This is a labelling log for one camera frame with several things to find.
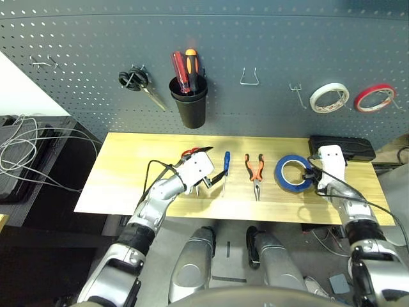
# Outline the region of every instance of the screwdriver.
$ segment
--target screwdriver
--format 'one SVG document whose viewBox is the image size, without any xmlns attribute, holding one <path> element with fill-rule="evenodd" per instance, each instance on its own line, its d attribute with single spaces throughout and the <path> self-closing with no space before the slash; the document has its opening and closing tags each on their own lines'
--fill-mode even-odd
<svg viewBox="0 0 409 307">
<path fill-rule="evenodd" d="M 190 88 L 181 53 L 179 51 L 172 53 L 171 59 L 174 67 L 174 72 L 176 73 L 176 78 L 180 85 L 180 91 L 183 94 L 187 94 L 188 92 L 190 92 Z"/>
<path fill-rule="evenodd" d="M 199 74 L 199 61 L 197 60 L 197 52 L 194 49 L 187 49 L 185 55 L 190 90 L 195 92 L 199 89 L 199 86 L 197 85 L 197 75 Z"/>
<path fill-rule="evenodd" d="M 230 164 L 230 152 L 225 152 L 224 153 L 224 183 L 223 183 L 223 192 L 222 196 L 224 196 L 224 190 L 226 188 L 226 177 L 229 175 L 229 164 Z"/>
</svg>

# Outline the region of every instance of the wooden table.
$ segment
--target wooden table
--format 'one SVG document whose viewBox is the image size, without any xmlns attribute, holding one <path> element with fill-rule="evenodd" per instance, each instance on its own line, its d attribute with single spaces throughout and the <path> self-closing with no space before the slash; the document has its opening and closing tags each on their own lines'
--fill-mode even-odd
<svg viewBox="0 0 409 307">
<path fill-rule="evenodd" d="M 8 216 L 6 214 L 0 214 L 0 232 L 3 229 L 3 226 L 7 223 Z"/>
<path fill-rule="evenodd" d="M 210 177 L 222 171 L 224 152 L 231 152 L 224 197 L 221 196 L 222 182 L 211 189 L 201 184 L 199 197 L 195 193 L 180 195 L 168 208 L 167 216 L 340 224 L 337 211 L 316 196 L 313 189 L 293 194 L 282 190 L 275 182 L 277 161 L 288 154 L 307 157 L 307 142 L 308 139 L 297 138 L 109 133 L 75 211 L 130 215 L 141 196 L 149 160 L 174 164 L 187 149 L 213 146 L 208 152 L 215 166 Z M 258 154 L 264 155 L 261 201 L 255 201 L 253 184 L 244 166 L 245 154 L 250 154 L 254 167 L 258 166 Z M 161 166 L 153 163 L 149 182 L 161 170 Z M 300 172 L 294 168 L 289 176 L 295 175 L 300 177 Z M 346 181 L 361 191 L 368 201 L 388 209 L 371 163 L 349 162 Z M 393 224 L 386 213 L 376 208 L 374 212 L 381 225 Z"/>
</svg>

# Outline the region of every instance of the gray floor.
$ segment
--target gray floor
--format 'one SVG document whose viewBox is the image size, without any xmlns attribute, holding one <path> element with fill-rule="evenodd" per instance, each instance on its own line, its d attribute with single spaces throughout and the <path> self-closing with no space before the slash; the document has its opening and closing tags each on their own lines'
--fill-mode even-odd
<svg viewBox="0 0 409 307">
<path fill-rule="evenodd" d="M 146 266 L 140 276 L 142 288 L 138 294 L 138 307 L 167 305 L 169 281 L 180 251 L 197 228 L 207 225 L 213 226 L 217 232 L 212 275 L 247 281 L 243 283 L 212 279 L 210 287 L 263 284 L 262 269 L 254 271 L 247 265 L 245 233 L 250 225 L 274 233 L 286 246 L 301 273 L 315 278 L 330 295 L 333 293 L 328 281 L 329 277 L 343 273 L 350 282 L 347 271 L 348 258 L 335 256 L 324 250 L 312 234 L 302 233 L 299 224 L 167 218 L 152 244 Z M 318 230 L 317 234 L 323 238 L 325 232 L 326 230 Z M 228 241 L 231 246 L 229 258 L 227 257 Z M 344 253 L 335 245 L 331 236 L 325 242 L 338 253 Z M 348 243 L 345 241 L 342 243 L 345 250 L 348 250 Z M 352 292 L 335 296 L 351 303 Z"/>
</svg>

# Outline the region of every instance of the pegboard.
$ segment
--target pegboard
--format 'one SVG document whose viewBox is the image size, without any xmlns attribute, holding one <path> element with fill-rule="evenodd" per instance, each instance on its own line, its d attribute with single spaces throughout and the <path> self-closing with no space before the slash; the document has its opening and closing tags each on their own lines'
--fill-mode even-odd
<svg viewBox="0 0 409 307">
<path fill-rule="evenodd" d="M 379 148 L 409 130 L 406 0 L 1 0 L 0 32 L 1 51 L 100 139 L 108 131 L 325 134 L 367 138 Z M 206 123 L 194 130 L 182 125 L 168 88 L 169 55 L 187 47 L 198 50 L 209 87 Z M 30 56 L 47 55 L 57 69 L 30 65 Z M 121 88 L 118 73 L 131 65 L 146 67 L 168 111 Z M 240 85 L 243 67 L 249 82 L 257 67 L 259 86 Z M 307 109 L 289 83 L 302 85 Z M 327 83 L 348 88 L 348 107 L 368 86 L 389 83 L 406 112 L 390 104 L 369 114 L 345 107 L 317 114 L 309 97 Z"/>
</svg>

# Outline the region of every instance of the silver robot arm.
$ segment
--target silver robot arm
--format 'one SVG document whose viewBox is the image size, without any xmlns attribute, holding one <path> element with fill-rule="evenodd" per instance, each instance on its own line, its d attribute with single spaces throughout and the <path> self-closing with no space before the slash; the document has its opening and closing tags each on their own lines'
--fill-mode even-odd
<svg viewBox="0 0 409 307">
<path fill-rule="evenodd" d="M 176 169 L 177 174 L 156 182 L 87 280 L 77 302 L 134 307 L 141 287 L 138 276 L 168 206 L 180 193 L 189 193 L 213 169 L 207 154 L 196 152 Z"/>
<path fill-rule="evenodd" d="M 323 170 L 344 182 L 345 161 L 341 148 L 337 145 L 322 146 L 318 154 Z M 403 300 L 408 302 L 409 299 L 408 267 L 383 236 L 363 195 L 325 173 L 318 184 L 318 193 L 330 195 L 324 197 L 338 211 L 346 231 L 351 246 L 355 304 L 365 307 L 403 306 Z"/>
</svg>

